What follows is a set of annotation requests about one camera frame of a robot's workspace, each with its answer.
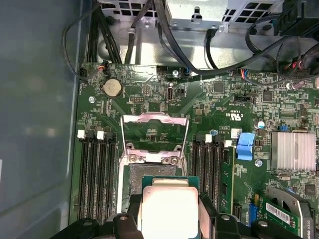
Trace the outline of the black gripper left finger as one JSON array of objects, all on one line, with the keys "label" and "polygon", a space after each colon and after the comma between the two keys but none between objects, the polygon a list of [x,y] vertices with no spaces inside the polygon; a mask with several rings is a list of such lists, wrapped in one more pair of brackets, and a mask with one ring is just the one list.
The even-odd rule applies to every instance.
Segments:
[{"label": "black gripper left finger", "polygon": [[53,239],[142,239],[137,220],[142,195],[131,195],[126,213],[114,214],[100,225],[95,219],[79,219],[54,236]]}]

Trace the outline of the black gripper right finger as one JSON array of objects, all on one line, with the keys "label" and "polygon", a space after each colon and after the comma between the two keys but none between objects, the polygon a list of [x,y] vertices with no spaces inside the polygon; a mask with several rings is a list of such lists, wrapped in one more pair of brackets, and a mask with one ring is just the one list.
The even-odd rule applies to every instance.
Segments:
[{"label": "black gripper right finger", "polygon": [[220,214],[207,195],[199,196],[199,229],[203,239],[298,239],[299,236],[268,220],[250,227],[230,214]]}]

